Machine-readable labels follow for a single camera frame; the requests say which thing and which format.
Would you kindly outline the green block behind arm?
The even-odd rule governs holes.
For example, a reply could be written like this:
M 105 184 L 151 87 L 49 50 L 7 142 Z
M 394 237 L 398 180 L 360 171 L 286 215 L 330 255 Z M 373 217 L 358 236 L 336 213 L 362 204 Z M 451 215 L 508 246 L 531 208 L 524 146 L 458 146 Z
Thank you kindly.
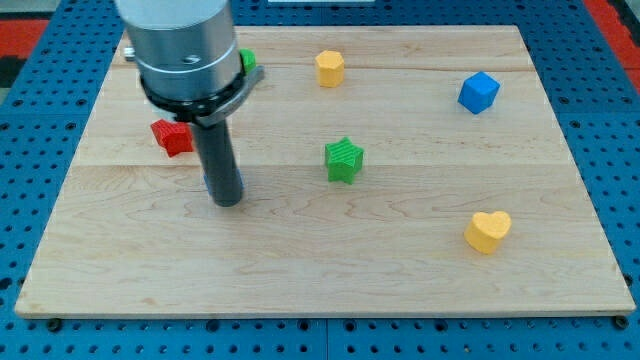
M 239 50 L 239 53 L 242 61 L 243 71 L 245 74 L 248 74 L 257 67 L 255 53 L 248 48 L 241 48 Z

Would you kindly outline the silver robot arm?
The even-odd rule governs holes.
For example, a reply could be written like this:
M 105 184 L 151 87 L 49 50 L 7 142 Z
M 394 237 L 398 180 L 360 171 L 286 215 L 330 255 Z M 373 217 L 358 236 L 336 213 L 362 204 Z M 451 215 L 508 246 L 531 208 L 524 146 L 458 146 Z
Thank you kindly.
M 244 69 L 228 0 L 117 0 L 140 82 L 154 107 L 211 127 L 265 77 Z

